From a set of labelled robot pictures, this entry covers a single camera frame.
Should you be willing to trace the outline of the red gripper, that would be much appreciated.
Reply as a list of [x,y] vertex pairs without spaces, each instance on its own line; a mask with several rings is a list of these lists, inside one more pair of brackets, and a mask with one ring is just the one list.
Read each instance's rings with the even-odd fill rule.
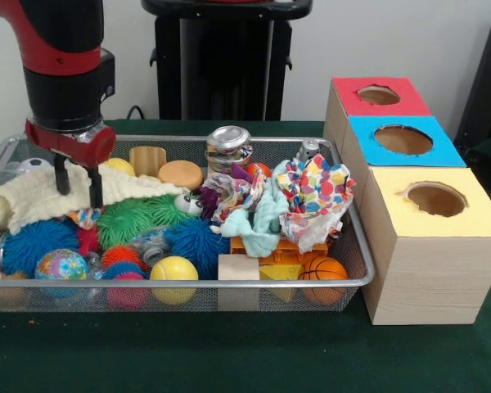
[[26,120],[25,133],[34,145],[45,151],[59,154],[55,155],[53,166],[56,189],[62,196],[70,193],[70,182],[65,168],[65,160],[69,158],[74,163],[87,167],[88,177],[91,180],[90,205],[92,208],[102,208],[102,180],[96,166],[110,158],[115,146],[116,133],[111,127],[100,122],[88,130],[62,133],[45,129],[32,120]]

